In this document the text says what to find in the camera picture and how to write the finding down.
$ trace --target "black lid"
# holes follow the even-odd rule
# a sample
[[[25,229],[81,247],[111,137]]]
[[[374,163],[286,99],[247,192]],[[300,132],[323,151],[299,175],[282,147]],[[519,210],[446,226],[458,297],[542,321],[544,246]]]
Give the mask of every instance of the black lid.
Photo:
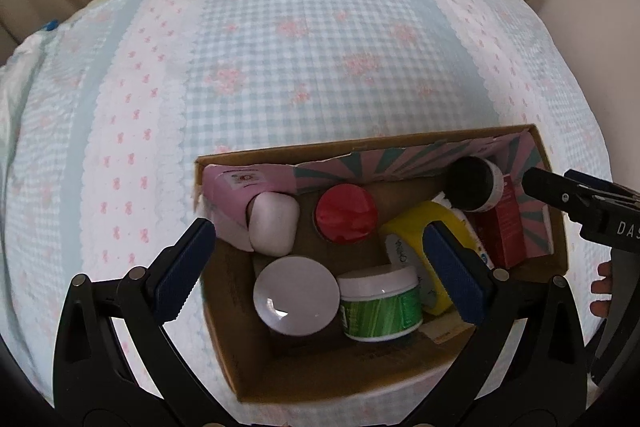
[[[493,188],[494,174],[482,158],[464,156],[447,169],[444,195],[454,208],[480,208],[491,196]]]

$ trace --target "white jar lid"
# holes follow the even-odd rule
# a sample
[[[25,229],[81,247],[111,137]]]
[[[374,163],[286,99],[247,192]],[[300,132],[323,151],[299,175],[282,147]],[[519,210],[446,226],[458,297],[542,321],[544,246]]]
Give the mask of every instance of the white jar lid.
[[[254,306],[272,330],[302,337],[333,320],[340,306],[340,290],[334,276],[320,263],[289,255],[260,272],[255,280]]]
[[[345,298],[383,297],[414,287],[418,275],[414,266],[385,264],[354,270],[338,277],[340,295]]]

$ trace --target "yellow container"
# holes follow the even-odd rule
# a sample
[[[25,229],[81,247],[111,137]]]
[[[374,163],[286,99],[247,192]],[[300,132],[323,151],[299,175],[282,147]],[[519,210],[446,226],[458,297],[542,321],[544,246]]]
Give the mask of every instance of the yellow container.
[[[465,224],[451,210],[433,201],[423,201],[382,225],[380,237],[391,264],[415,266],[423,309],[432,315],[440,315],[452,302],[422,250],[422,232],[432,221],[442,221],[463,247],[480,254],[479,246]]]

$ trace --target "metal screw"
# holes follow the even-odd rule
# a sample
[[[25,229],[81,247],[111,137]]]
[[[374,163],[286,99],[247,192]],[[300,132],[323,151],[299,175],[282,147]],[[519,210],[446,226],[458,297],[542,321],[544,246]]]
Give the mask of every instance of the metal screw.
[[[509,280],[509,272],[504,268],[496,268],[494,270],[494,279],[498,281],[508,281]]]
[[[142,266],[134,266],[131,270],[129,270],[129,279],[137,281],[138,279],[142,279],[145,273],[146,270]]]
[[[559,288],[564,288],[567,284],[566,279],[561,275],[555,275],[553,280],[554,280],[554,284]]]
[[[73,286],[82,286],[86,281],[86,275],[84,273],[79,273],[73,279],[71,279],[71,284]]]

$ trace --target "bedsheet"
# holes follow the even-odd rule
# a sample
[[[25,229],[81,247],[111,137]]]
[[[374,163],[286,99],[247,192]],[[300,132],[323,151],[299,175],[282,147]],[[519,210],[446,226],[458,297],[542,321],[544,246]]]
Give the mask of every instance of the bedsheet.
[[[173,244],[194,217],[198,155],[535,123],[555,171],[610,177],[576,80],[521,0],[102,0],[29,38],[0,87],[12,107],[0,119],[0,333],[49,398],[71,277],[121,277]],[[590,280],[608,254],[578,229],[566,222],[567,278],[589,338]],[[393,424],[446,370],[331,402],[248,405],[216,362],[199,285],[166,330],[246,423]]]

